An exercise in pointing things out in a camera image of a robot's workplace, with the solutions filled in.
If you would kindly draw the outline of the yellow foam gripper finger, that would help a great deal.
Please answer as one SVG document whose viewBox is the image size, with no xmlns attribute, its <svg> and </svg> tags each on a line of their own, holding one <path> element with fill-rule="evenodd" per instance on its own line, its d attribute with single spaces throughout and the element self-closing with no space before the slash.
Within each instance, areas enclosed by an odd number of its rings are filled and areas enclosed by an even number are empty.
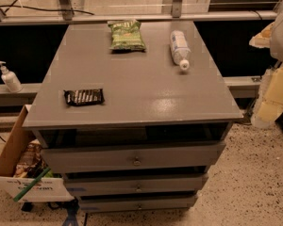
<svg viewBox="0 0 283 226">
<path fill-rule="evenodd" d="M 267 128 L 283 113 L 283 63 L 277 69 L 268 69 L 262 76 L 251 123 Z"/>
<path fill-rule="evenodd" d="M 249 41 L 249 44 L 256 48 L 269 48 L 273 25 L 273 23 L 270 23 L 264 27 Z"/>
</svg>

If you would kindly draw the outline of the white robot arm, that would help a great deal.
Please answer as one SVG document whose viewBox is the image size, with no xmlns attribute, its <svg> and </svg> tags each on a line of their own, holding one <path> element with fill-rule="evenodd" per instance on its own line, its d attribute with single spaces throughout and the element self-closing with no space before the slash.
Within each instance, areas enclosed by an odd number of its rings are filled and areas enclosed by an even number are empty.
<svg viewBox="0 0 283 226">
<path fill-rule="evenodd" d="M 276 60 L 259 85 L 251 116 L 251 123 L 257 128 L 269 127 L 283 113 L 283 0 L 279 0 L 275 12 L 275 20 L 249 41 L 253 47 L 269 48 L 271 57 Z"/>
</svg>

